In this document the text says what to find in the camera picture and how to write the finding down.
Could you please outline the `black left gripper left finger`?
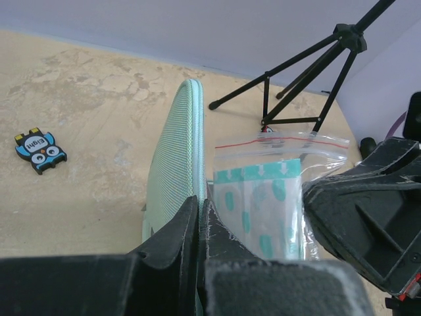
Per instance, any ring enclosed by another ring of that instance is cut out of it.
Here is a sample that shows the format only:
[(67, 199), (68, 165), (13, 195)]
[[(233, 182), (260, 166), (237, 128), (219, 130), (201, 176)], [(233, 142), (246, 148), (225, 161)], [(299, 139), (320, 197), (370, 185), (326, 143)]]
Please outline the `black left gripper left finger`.
[(198, 202), (123, 255), (1, 260), (2, 315), (194, 315)]

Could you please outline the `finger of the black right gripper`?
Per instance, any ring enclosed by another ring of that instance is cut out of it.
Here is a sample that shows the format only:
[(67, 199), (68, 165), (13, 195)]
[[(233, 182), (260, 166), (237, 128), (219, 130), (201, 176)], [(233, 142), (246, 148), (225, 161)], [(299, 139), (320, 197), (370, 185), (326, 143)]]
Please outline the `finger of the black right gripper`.
[(307, 186), (318, 242), (391, 295), (420, 274), (420, 144), (389, 138), (363, 162)]

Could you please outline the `zip bag with plasters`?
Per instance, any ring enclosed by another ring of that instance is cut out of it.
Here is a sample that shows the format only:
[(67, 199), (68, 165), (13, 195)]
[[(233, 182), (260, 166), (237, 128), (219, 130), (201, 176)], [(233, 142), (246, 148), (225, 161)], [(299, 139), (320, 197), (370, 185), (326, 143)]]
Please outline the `zip bag with plasters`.
[(218, 141), (212, 196), (220, 220), (259, 258), (319, 259), (303, 194), (341, 169), (348, 151), (348, 140), (314, 132), (259, 132)]

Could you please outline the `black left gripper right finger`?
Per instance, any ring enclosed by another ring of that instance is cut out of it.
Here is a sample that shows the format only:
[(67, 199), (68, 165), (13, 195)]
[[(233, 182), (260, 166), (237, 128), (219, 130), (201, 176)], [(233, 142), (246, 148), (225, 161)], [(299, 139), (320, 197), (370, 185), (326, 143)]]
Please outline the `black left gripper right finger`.
[(206, 315), (373, 315), (350, 265), (261, 260), (222, 224), (213, 201), (203, 214)]

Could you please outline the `mint green medicine case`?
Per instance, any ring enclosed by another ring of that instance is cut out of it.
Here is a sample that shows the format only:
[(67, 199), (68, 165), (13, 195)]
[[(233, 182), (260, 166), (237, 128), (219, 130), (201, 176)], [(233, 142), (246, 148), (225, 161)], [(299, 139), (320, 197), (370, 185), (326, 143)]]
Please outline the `mint green medicine case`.
[(207, 203), (203, 87), (181, 83), (153, 154), (140, 256), (142, 315), (202, 315), (203, 207)]

